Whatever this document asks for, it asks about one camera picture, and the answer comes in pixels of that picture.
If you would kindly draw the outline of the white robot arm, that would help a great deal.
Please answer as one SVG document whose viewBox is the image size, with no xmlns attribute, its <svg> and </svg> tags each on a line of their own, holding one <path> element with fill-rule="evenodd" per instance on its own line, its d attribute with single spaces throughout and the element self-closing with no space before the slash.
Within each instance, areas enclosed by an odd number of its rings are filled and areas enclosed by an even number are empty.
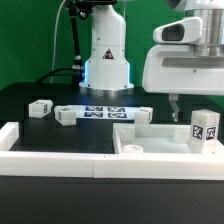
<svg viewBox="0 0 224 224">
<path fill-rule="evenodd" d="M 156 45 L 146 56 L 142 86 L 167 93 L 224 95 L 224 0 L 164 0 L 184 18 L 156 28 Z M 114 96 L 130 91 L 125 59 L 126 23 L 110 2 L 93 4 L 92 52 L 85 63 L 84 91 Z"/>
</svg>

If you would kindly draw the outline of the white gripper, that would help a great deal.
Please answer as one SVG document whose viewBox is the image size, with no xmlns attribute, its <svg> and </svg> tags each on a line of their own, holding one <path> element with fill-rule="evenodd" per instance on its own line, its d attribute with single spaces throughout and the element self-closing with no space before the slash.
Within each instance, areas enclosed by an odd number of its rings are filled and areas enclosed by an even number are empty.
<svg viewBox="0 0 224 224">
<path fill-rule="evenodd" d="M 192 45 L 156 45 L 147 54 L 142 86 L 168 93 L 178 121 L 178 94 L 224 95 L 224 58 L 195 57 Z"/>
</svg>

